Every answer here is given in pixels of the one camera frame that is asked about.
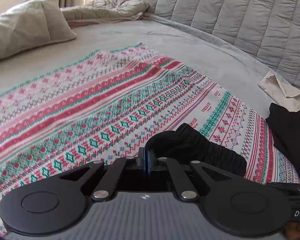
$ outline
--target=silver screw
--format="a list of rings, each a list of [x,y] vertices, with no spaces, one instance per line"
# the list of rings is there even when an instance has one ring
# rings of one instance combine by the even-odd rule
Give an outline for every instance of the silver screw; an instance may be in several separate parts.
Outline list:
[[[107,192],[105,190],[98,190],[98,191],[93,193],[93,196],[95,198],[106,198],[106,197],[109,196],[109,192]]]
[[[191,190],[187,190],[181,193],[181,196],[185,199],[193,199],[197,196],[197,193]]]

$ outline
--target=white logo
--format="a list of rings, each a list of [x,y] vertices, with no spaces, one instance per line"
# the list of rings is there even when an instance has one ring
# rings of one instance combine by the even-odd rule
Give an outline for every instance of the white logo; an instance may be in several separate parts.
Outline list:
[[[143,199],[147,200],[150,198],[150,196],[148,194],[144,194],[143,196],[141,196]]]

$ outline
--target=pillow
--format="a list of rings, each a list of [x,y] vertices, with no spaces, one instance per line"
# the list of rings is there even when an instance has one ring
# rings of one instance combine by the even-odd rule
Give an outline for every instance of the pillow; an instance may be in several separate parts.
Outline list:
[[[29,0],[0,14],[0,59],[75,37],[57,0]]]

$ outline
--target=patterned cloth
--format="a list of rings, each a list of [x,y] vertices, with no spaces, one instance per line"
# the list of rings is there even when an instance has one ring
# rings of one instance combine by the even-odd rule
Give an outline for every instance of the patterned cloth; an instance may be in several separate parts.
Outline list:
[[[0,200],[93,160],[135,156],[151,136],[183,122],[244,156],[247,179],[300,182],[265,119],[205,75],[139,43],[96,50],[0,95]]]

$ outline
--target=headboard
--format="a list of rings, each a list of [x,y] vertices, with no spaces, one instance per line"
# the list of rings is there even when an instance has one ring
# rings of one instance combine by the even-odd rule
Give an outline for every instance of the headboard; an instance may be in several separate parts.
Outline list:
[[[300,0],[143,0],[148,12],[213,34],[300,89]]]

